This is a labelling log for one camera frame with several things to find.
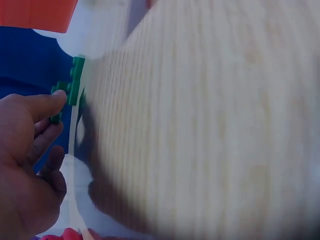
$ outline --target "lego brick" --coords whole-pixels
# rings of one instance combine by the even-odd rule
[[[74,57],[73,58],[73,67],[70,71],[70,77],[75,81],[80,81],[82,70],[85,65],[85,58],[83,57]]]
[[[70,89],[69,95],[66,98],[66,103],[71,106],[76,106],[79,95],[80,82],[73,81],[69,84],[68,89]]]
[[[50,118],[50,123],[59,124],[62,117],[62,112]]]
[[[80,79],[82,70],[84,68],[85,58],[84,57],[75,57],[73,59],[73,68],[71,69],[70,75],[72,77],[72,82],[59,81],[57,86],[53,86],[51,89],[51,94],[56,90],[63,90],[66,92],[66,104],[71,106],[76,106],[78,102],[79,89],[80,89]],[[50,119],[52,124],[58,124],[60,122],[63,112],[60,112],[59,115],[56,115]]]

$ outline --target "wooden surface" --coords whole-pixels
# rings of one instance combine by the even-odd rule
[[[121,23],[96,16],[82,77],[97,208],[165,239],[319,236],[320,1],[159,0],[122,46],[126,1],[103,2]]]

